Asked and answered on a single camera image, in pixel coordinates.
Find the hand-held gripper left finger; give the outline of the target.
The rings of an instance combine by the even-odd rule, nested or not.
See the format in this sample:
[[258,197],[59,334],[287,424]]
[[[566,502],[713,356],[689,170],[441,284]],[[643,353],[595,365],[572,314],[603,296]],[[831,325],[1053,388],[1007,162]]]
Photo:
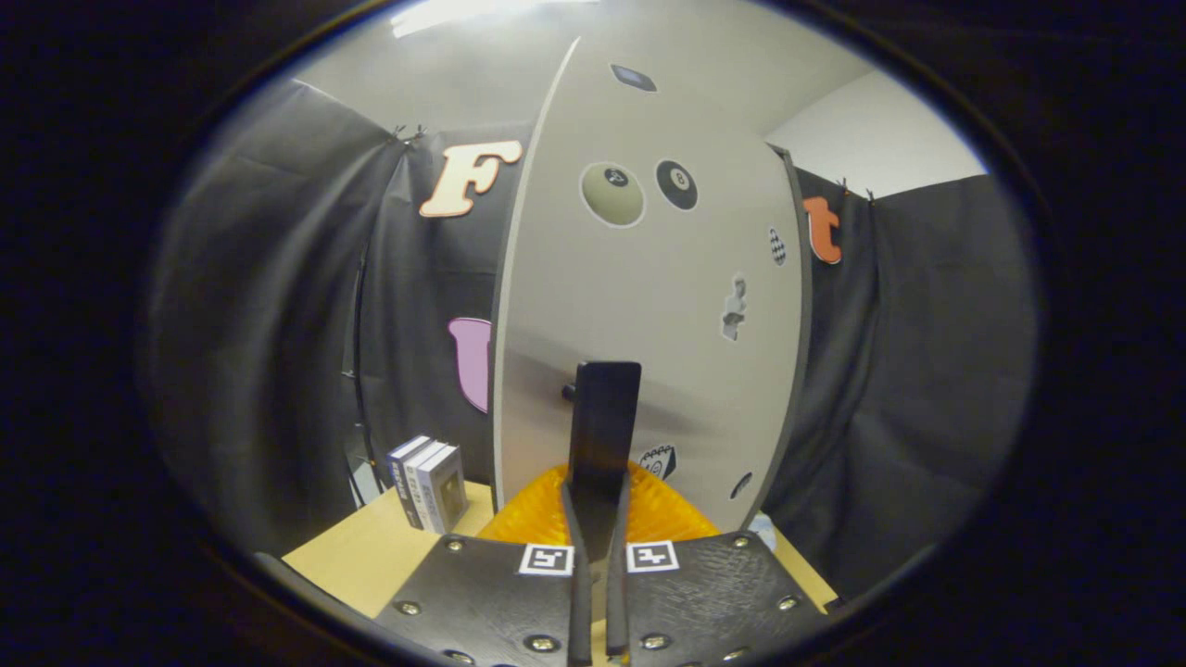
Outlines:
[[541,474],[477,535],[442,535],[377,616],[449,666],[588,666],[589,568],[567,468]]

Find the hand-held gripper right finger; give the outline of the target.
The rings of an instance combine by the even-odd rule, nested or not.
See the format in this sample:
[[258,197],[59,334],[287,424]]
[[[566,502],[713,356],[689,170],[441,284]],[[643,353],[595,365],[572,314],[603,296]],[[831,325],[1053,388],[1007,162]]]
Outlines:
[[629,466],[607,577],[607,652],[627,666],[741,666],[825,625],[751,531],[712,527],[656,474]]

